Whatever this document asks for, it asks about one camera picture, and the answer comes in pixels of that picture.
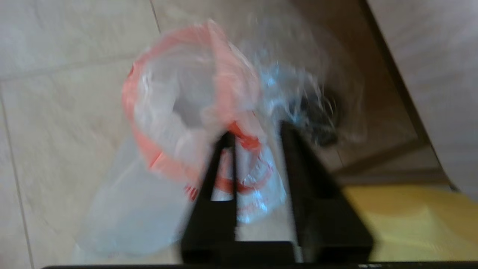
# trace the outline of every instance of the wall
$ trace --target wall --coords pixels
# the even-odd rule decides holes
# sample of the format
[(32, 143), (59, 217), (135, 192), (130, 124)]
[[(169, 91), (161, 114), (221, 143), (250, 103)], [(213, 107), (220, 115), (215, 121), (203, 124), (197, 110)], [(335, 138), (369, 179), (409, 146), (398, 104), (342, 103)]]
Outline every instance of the wall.
[(478, 200), (478, 1), (368, 2), (446, 173)]

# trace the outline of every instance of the beige floor tile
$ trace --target beige floor tile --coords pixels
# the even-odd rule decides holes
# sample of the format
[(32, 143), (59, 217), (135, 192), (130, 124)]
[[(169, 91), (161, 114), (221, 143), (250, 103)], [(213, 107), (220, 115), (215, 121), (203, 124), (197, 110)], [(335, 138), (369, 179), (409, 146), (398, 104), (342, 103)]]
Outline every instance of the beige floor tile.
[(169, 31), (211, 18), (231, 26), (238, 13), (254, 0), (153, 0), (161, 31)]
[(97, 264), (181, 264), (179, 243), (160, 250), (157, 253), (138, 257), (114, 257), (95, 261)]
[(250, 224), (239, 223), (238, 241), (295, 241), (292, 205), (279, 206), (270, 215)]
[(369, 173), (384, 173), (395, 171), (409, 171), (420, 169), (440, 168), (440, 162), (436, 158), (435, 152), (431, 146), (411, 152), (400, 158), (390, 161), (374, 169), (368, 170)]
[(135, 55), (158, 36), (148, 0), (2, 0), (0, 78)]
[(325, 168), (327, 168), (330, 172), (343, 167), (340, 155), (335, 148), (321, 148), (317, 150), (317, 155), (319, 156), (320, 161)]
[(70, 261), (90, 201), (128, 130), (133, 59), (2, 84), (35, 268)]
[(30, 267), (7, 130), (3, 122), (3, 112), (0, 110), (0, 268)]
[(367, 127), (367, 140), (364, 143), (339, 149), (338, 152), (345, 167), (417, 138), (410, 118), (402, 106), (368, 113)]

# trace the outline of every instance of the red and white plastic bag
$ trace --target red and white plastic bag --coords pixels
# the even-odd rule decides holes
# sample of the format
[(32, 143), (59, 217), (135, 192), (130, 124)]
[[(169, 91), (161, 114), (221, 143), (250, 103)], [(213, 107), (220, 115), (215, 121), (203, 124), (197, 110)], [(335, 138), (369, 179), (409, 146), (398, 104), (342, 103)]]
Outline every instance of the red and white plastic bag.
[[(254, 114), (260, 93), (254, 68), (212, 20), (166, 34), (141, 55), (122, 95), (134, 142), (119, 151), (129, 156), (117, 156), (122, 164), (93, 201), (74, 261), (151, 254), (176, 240), (226, 131), (237, 137), (238, 220), (252, 222), (282, 204), (282, 180)], [(232, 197), (230, 160), (225, 151), (213, 200)]]

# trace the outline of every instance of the clear plastic bag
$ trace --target clear plastic bag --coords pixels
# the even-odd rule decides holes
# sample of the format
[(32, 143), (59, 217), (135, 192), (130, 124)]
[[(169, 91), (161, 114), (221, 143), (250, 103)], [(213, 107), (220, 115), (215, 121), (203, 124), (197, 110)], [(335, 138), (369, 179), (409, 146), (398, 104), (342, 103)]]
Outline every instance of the clear plastic bag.
[[(166, 34), (134, 64), (123, 88), (133, 138), (120, 151), (77, 238), (74, 263), (155, 253), (177, 240), (213, 143), (237, 138), (238, 220), (253, 222), (286, 192), (253, 110), (254, 68), (213, 21)], [(232, 198), (224, 152), (215, 201)]]
[(364, 82), (340, 43), (308, 25), (289, 1), (253, 1), (239, 13), (245, 19), (228, 34), (256, 67), (259, 111), (275, 128), (288, 120), (320, 146), (363, 141)]
[(191, 203), (184, 183), (153, 174), (132, 136), (119, 149), (76, 237), (72, 263), (152, 254), (178, 239)]
[[(268, 146), (258, 156), (238, 146), (238, 220), (250, 223), (283, 204), (285, 189)], [(224, 154), (222, 176), (229, 177)], [(230, 200), (230, 185), (218, 181), (213, 201)], [(178, 240), (197, 188), (151, 172), (130, 136), (119, 149), (106, 181), (98, 190), (72, 254), (74, 264), (151, 255)]]
[[(200, 184), (213, 143), (225, 131), (235, 134), (242, 149), (239, 161), (246, 164), (239, 189), (255, 201), (239, 220), (249, 222), (284, 200), (283, 195), (264, 196), (267, 191), (253, 198), (270, 184), (282, 184), (254, 114), (260, 94), (254, 67), (209, 20), (165, 34), (144, 53), (124, 84), (123, 106), (149, 169), (192, 186)], [(220, 175), (216, 185), (230, 182)], [(285, 194), (280, 188), (276, 193)]]

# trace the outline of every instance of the yellow mat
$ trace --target yellow mat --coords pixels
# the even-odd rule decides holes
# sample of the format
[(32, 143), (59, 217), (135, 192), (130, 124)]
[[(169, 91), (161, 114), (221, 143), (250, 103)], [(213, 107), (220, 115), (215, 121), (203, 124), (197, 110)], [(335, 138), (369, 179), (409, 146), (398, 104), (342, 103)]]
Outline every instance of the yellow mat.
[(348, 187), (375, 238), (372, 261), (478, 260), (478, 203), (419, 186)]

